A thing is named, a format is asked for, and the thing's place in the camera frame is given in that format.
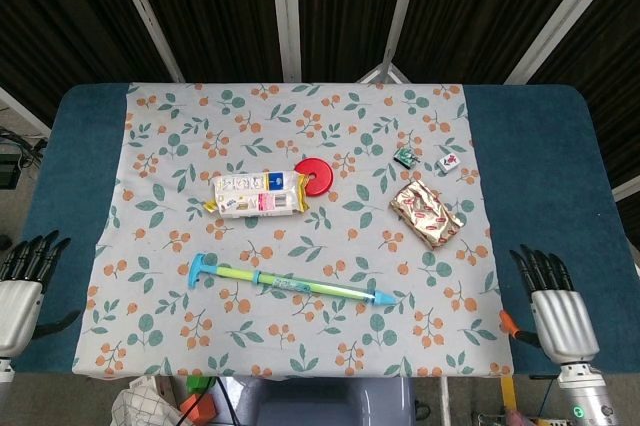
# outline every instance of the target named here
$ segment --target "orange object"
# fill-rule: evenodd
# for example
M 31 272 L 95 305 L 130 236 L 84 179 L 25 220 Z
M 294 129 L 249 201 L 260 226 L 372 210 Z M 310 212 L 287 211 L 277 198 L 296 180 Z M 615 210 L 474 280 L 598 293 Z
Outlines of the orange object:
M 198 397 L 199 395 L 197 394 L 189 396 L 186 401 L 180 405 L 180 411 L 182 411 L 183 414 L 186 413 L 191 405 L 196 402 Z M 196 426 L 204 426 L 217 415 L 218 412 L 216 411 L 216 406 L 213 404 L 213 396 L 206 393 L 204 398 L 198 401 L 196 407 L 191 410 L 188 418 Z
M 500 311 L 500 319 L 504 327 L 509 331 L 509 334 L 515 338 L 516 334 L 520 332 L 520 328 L 516 325 L 515 321 L 513 321 L 513 318 L 503 309 Z

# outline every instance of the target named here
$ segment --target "orange berry pattern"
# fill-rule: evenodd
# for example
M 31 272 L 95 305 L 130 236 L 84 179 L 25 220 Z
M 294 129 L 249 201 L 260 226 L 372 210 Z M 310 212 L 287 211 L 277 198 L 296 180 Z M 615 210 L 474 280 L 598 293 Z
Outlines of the orange berry pattern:
M 127 103 L 76 373 L 513 372 L 460 86 L 133 84 Z M 418 157 L 413 168 L 393 160 L 399 147 Z M 434 164 L 445 150 L 461 164 L 442 175 Z M 219 175 L 291 170 L 310 157 L 327 161 L 334 180 L 302 214 L 245 220 L 204 209 Z M 413 180 L 465 223 L 434 251 L 388 207 Z M 210 266 L 377 290 L 395 304 L 204 272 L 190 289 L 200 252 Z

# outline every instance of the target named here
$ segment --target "red ring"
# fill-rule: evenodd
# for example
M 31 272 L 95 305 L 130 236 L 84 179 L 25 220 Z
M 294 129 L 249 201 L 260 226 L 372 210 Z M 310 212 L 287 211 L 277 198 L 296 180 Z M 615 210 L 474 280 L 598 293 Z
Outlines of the red ring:
M 333 170 L 329 163 L 319 158 L 307 158 L 296 164 L 294 168 L 297 172 L 306 175 L 315 175 L 309 179 L 304 190 L 307 196 L 320 196 L 329 191 L 333 184 Z

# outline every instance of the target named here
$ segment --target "gray floor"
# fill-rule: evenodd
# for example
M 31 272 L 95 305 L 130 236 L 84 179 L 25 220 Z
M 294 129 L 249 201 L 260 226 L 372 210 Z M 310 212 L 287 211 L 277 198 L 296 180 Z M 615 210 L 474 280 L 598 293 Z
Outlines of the gray floor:
M 0 112 L 0 124 L 22 134 L 32 128 L 11 111 Z M 24 225 L 37 178 L 37 170 L 24 171 L 15 191 L 0 191 L 0 234 L 17 240 Z M 474 412 L 498 414 L 502 408 L 500 382 L 494 379 L 453 378 L 449 380 L 453 425 L 471 425 Z M 639 424 L 635 418 L 640 398 L 640 375 L 608 376 L 608 384 L 622 424 Z M 108 425 L 111 405 L 128 380 L 100 381 L 71 374 L 16 374 L 12 390 L 0 413 L 1 426 Z M 419 400 L 431 407 L 431 415 L 421 425 L 441 424 L 440 390 L 437 380 L 415 381 Z M 547 381 L 516 376 L 519 409 L 536 415 Z M 566 417 L 567 411 L 557 385 L 551 390 L 545 417 Z

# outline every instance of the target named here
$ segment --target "table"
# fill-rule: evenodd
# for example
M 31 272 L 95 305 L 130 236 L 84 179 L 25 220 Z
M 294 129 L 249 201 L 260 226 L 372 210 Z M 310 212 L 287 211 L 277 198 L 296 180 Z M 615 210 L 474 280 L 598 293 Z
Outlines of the table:
M 24 232 L 30 237 L 58 228 L 74 238 L 45 299 L 43 322 L 84 307 L 93 245 L 111 199 L 126 90 L 80 86 L 62 101 Z M 639 286 L 584 101 L 562 86 L 468 86 L 465 94 L 506 309 L 521 327 L 532 328 L 508 249 L 526 242 L 554 251 L 585 296 L 602 350 L 596 366 L 637 371 L 639 333 L 630 326 L 640 312 Z M 90 134 L 78 135 L 87 125 Z M 590 249 L 594 236 L 598 247 Z M 608 274 L 601 273 L 603 264 Z M 76 323 L 31 343 L 17 367 L 68 371 L 79 328 Z M 516 372 L 556 371 L 526 345 L 513 343 L 512 352 Z

